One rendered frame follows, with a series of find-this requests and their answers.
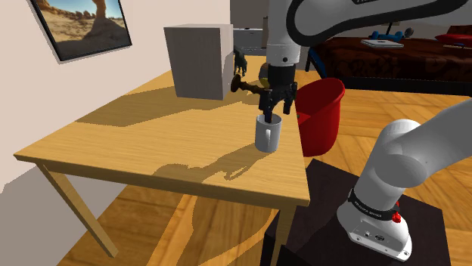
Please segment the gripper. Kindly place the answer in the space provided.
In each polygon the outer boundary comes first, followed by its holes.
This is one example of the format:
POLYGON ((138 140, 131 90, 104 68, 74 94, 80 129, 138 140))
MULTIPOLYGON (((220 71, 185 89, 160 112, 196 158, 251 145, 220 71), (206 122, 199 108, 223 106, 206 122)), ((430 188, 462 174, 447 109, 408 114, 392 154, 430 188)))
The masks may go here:
POLYGON ((284 100, 283 114, 290 114, 294 99, 296 98, 296 87, 293 85, 296 65, 272 66, 269 64, 270 96, 259 97, 259 109, 264 115, 264 121, 272 123, 273 102, 284 100))

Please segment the white mug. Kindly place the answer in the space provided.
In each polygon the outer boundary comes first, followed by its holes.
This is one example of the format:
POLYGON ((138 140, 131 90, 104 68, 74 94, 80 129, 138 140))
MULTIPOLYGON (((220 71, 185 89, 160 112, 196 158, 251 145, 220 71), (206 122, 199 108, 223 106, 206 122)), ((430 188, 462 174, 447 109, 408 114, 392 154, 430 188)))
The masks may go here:
POLYGON ((278 149, 282 118, 273 113, 272 122, 267 123, 263 114, 256 117, 255 147, 264 153, 272 153, 278 149))

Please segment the gold grey ball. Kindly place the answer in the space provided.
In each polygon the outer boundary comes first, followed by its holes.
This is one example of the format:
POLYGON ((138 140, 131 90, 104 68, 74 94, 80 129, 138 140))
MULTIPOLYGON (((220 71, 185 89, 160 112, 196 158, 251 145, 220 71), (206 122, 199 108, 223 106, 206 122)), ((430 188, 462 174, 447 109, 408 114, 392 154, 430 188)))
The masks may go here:
POLYGON ((270 88, 269 84, 269 64, 267 62, 263 63, 259 70, 258 79, 263 88, 270 88))

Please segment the dark bronze candlestick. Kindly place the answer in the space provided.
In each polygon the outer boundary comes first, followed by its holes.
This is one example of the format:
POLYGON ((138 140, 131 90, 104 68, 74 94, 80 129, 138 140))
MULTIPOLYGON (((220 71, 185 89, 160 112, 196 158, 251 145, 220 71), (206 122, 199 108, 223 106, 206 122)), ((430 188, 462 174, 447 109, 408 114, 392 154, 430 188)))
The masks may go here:
POLYGON ((239 74, 235 74, 231 81, 230 90, 231 92, 236 92, 238 89, 242 91, 250 91, 253 94, 262 94, 264 91, 266 91, 266 89, 263 87, 250 85, 247 82, 242 82, 241 76, 239 74))

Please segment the red bin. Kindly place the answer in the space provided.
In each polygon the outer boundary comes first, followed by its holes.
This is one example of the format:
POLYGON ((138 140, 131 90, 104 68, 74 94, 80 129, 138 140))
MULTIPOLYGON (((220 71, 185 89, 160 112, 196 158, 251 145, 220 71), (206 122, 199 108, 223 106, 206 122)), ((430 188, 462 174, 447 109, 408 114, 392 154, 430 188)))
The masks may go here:
POLYGON ((344 84, 335 78, 319 79, 298 90, 295 104, 305 157, 323 155, 333 147, 344 94, 344 84))

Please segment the dark figure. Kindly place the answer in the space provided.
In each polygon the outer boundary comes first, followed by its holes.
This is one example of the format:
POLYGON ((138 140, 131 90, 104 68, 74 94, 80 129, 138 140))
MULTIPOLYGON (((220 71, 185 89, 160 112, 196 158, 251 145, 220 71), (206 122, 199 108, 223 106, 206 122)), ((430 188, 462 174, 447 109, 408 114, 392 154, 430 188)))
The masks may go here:
POLYGON ((245 76, 247 71, 247 60, 245 59, 245 53, 238 47, 234 46, 234 74, 242 73, 245 76))

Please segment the grey cabinet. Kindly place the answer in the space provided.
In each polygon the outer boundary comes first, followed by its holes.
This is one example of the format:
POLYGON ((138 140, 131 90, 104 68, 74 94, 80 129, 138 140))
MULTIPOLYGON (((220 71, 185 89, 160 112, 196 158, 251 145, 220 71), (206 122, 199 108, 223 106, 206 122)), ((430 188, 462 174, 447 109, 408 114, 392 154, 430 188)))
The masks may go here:
POLYGON ((233 33, 234 45, 246 55, 266 55, 266 50, 262 47, 262 29, 235 28, 233 33))

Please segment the grey box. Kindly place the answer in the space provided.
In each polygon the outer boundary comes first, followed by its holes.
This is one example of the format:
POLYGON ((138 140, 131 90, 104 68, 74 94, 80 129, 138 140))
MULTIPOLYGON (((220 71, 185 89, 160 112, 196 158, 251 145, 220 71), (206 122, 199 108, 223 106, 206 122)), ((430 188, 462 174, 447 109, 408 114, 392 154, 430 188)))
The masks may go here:
POLYGON ((222 101, 233 78, 233 26, 182 24, 163 31, 176 95, 222 101))

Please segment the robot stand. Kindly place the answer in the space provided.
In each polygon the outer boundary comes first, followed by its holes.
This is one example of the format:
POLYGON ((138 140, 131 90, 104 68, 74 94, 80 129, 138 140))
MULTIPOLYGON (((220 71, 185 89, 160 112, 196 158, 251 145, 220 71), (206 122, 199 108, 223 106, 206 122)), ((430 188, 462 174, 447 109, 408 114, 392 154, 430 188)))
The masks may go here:
POLYGON ((441 209, 402 195, 412 254, 401 262, 354 243, 336 217, 358 177, 313 159, 306 168, 310 204, 298 206, 276 266, 452 266, 441 209))

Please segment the wooden table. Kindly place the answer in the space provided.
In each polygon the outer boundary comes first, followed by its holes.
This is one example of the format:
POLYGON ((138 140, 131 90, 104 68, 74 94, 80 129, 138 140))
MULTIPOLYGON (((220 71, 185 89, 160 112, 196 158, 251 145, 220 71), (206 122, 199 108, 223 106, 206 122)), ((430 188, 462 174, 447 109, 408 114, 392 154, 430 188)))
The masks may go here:
POLYGON ((117 247, 83 202, 71 175, 277 209, 276 245, 287 242, 297 206, 310 201, 297 116, 285 116, 278 149, 256 149, 259 96, 221 101, 177 97, 171 73, 118 97, 15 153, 38 166, 115 257, 117 247))

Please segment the bed with dark brown cover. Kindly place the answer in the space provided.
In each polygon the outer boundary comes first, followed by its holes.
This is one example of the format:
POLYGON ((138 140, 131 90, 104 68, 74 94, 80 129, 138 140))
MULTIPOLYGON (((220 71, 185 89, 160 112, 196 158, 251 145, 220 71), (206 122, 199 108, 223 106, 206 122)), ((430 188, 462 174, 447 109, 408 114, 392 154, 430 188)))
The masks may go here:
POLYGON ((450 26, 432 39, 401 39, 372 48, 360 37, 334 37, 310 48, 306 69, 346 88, 472 97, 472 25, 450 26))

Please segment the framed desert wall picture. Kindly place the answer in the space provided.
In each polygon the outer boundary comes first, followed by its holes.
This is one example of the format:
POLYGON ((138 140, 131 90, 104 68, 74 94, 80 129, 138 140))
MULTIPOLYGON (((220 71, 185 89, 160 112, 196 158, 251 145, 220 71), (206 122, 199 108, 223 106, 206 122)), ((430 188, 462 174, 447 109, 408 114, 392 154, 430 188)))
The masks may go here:
POLYGON ((120 0, 29 2, 61 61, 132 45, 120 0))

